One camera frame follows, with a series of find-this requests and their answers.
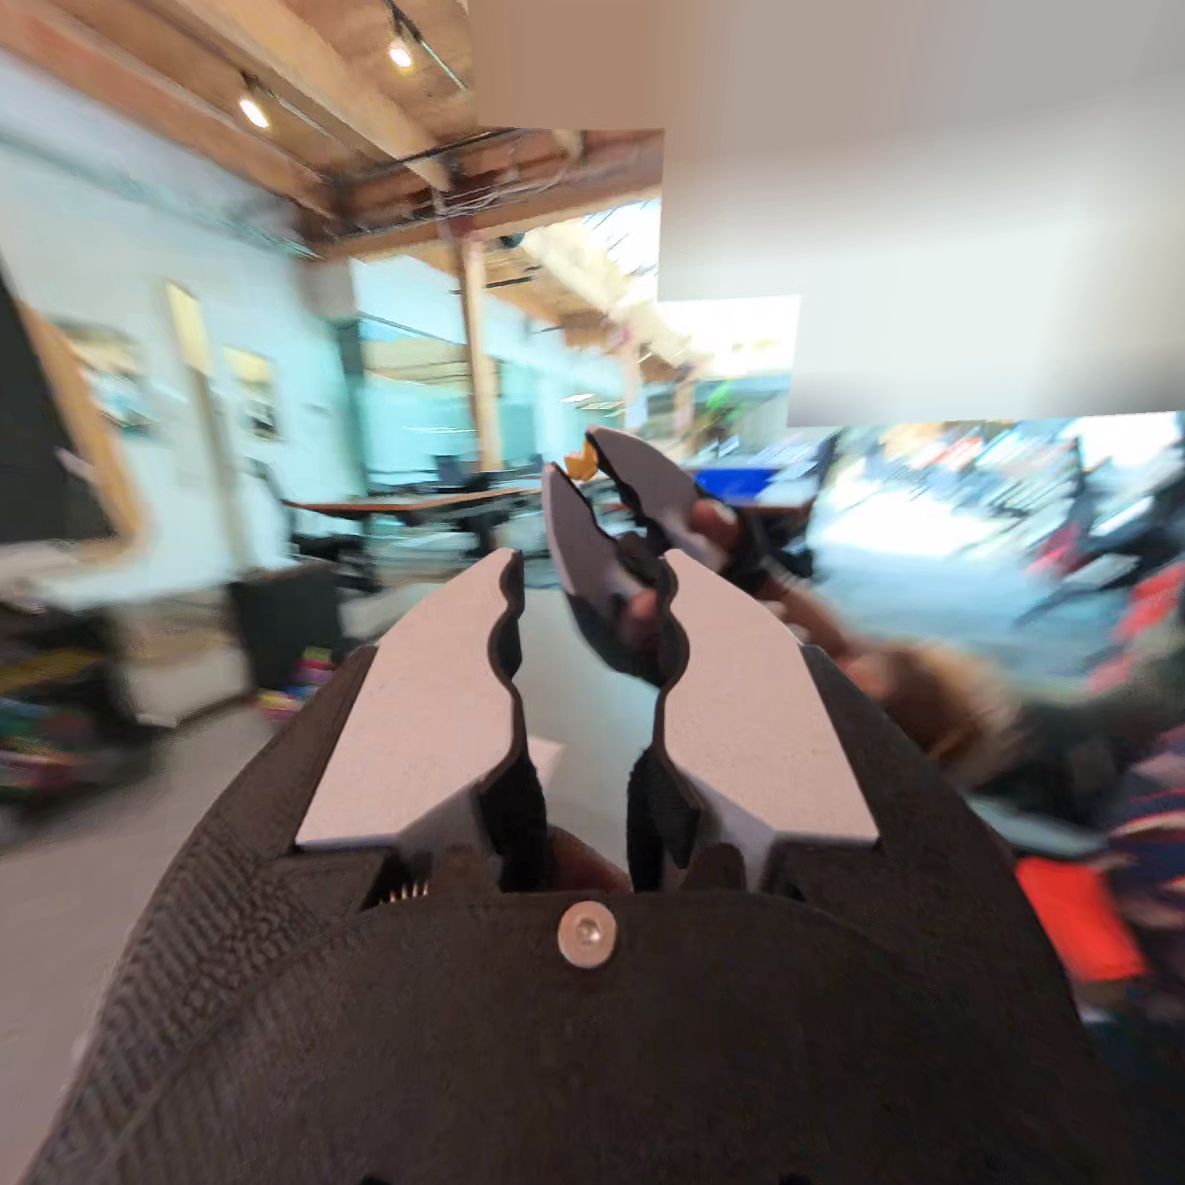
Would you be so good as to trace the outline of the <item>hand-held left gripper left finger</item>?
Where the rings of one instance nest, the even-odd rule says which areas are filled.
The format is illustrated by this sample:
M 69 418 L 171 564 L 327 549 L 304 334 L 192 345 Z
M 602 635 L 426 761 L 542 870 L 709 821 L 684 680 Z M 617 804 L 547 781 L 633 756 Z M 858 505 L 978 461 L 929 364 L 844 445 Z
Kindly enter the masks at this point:
M 528 747 L 519 633 L 524 559 L 500 549 L 378 640 L 297 828 L 297 851 L 376 851 L 429 879 L 471 849 L 505 893 L 551 881 L 544 786 Z

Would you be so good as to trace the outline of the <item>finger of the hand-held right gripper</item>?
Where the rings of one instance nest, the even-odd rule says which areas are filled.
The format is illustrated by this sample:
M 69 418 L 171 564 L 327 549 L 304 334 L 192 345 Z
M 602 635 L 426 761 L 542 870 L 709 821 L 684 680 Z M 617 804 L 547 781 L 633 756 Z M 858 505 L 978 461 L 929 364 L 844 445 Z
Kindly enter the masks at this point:
M 653 682 L 653 619 L 635 619 L 637 601 L 653 600 L 649 552 L 638 536 L 610 536 L 556 464 L 544 468 L 542 510 L 551 559 L 584 642 L 616 673 Z
M 682 550 L 705 568 L 728 566 L 730 549 L 693 522 L 712 501 L 689 473 L 626 431 L 591 427 L 587 443 L 656 556 Z

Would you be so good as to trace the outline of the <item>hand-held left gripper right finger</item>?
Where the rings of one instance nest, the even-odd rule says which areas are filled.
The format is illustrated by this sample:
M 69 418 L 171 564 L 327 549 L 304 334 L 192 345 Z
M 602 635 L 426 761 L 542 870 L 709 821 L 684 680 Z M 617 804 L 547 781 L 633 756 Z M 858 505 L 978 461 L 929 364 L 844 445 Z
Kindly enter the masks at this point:
M 874 851 L 879 826 L 797 636 L 682 550 L 658 577 L 660 693 L 628 791 L 635 891 L 682 886 L 714 849 L 756 893 L 790 846 Z

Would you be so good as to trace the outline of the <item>person's right forearm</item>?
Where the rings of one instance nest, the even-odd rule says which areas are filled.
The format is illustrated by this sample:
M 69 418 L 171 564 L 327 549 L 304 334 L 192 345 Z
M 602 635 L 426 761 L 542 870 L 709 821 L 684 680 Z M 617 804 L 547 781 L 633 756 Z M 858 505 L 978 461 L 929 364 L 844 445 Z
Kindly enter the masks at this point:
M 1069 689 L 1025 687 L 943 644 L 863 640 L 809 594 L 830 619 L 818 645 L 951 784 L 1087 826 L 1131 768 L 1183 747 L 1183 580 L 1148 585 L 1118 652 Z

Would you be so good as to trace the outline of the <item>person's right hand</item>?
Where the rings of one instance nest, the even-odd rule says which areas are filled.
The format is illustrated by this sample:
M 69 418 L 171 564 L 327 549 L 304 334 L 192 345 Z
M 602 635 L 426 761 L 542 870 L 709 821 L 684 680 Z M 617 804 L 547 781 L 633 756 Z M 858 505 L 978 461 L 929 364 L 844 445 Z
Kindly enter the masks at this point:
M 698 499 L 688 512 L 682 538 L 689 547 L 702 547 L 709 559 L 728 570 L 746 545 L 746 527 L 737 512 L 718 499 Z M 800 640 L 823 644 L 830 619 L 813 596 L 786 577 L 762 575 L 751 596 Z M 619 610 L 617 633 L 631 649 L 644 649 L 660 631 L 658 593 L 642 589 Z

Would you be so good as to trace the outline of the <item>blue bins on far desk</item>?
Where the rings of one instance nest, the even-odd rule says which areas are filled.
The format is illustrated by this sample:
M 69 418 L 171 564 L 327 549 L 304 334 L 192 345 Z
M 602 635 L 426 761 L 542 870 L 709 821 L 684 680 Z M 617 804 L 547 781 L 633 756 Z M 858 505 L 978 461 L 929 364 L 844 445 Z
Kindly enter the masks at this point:
M 693 469 L 691 476 L 705 498 L 725 505 L 749 505 L 760 501 L 779 473 L 777 466 L 716 464 Z

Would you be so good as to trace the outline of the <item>long wooden desk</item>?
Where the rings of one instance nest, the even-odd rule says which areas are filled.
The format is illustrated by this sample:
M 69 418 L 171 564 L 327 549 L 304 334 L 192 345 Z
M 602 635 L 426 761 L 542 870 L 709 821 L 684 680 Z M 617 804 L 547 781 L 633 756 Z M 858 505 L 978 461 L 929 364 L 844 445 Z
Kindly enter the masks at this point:
M 519 485 L 494 485 L 480 492 L 392 494 L 362 499 L 303 501 L 280 498 L 290 512 L 317 513 L 333 520 L 368 524 L 373 519 L 394 519 L 403 526 L 426 522 L 466 522 L 489 515 L 538 508 L 542 480 Z

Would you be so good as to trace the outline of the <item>wood-framed dark screen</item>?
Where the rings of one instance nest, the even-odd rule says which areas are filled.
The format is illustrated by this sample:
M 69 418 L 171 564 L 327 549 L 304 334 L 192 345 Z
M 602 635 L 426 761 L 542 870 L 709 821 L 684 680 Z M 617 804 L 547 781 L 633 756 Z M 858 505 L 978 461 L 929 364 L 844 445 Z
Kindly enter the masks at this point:
M 2 276 L 2 552 L 116 566 L 143 538 L 141 494 L 65 334 Z

